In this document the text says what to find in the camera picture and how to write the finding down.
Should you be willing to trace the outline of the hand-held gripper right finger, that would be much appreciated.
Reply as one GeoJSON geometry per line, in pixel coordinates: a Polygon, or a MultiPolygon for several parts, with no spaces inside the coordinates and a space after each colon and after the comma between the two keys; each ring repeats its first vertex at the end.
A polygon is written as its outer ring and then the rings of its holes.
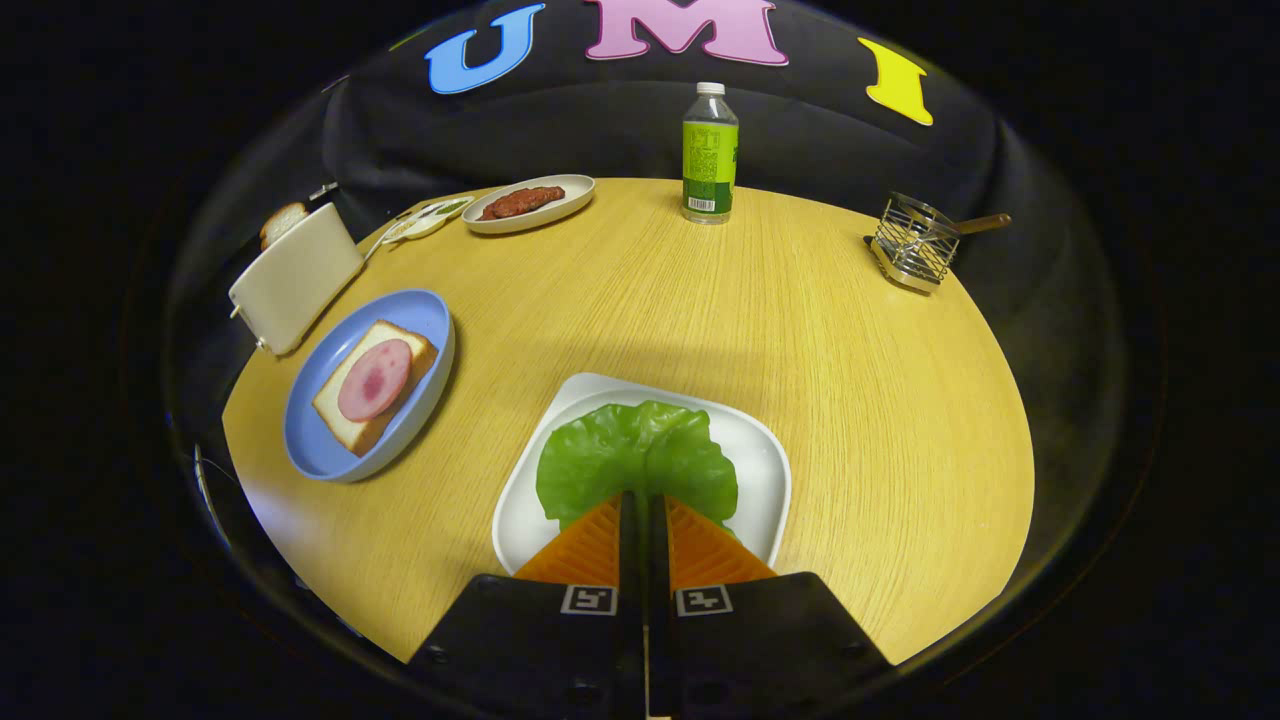
{"type": "Polygon", "coordinates": [[[829,719],[892,665],[823,579],[773,571],[690,505],[649,510],[648,703],[672,719],[829,719]]]}

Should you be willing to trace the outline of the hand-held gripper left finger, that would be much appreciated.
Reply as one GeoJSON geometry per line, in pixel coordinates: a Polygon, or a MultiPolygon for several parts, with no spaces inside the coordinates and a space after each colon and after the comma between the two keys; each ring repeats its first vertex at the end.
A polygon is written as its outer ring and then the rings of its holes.
{"type": "Polygon", "coordinates": [[[607,500],[524,577],[475,577],[410,675],[485,719],[643,719],[646,665],[636,500],[607,500]]]}

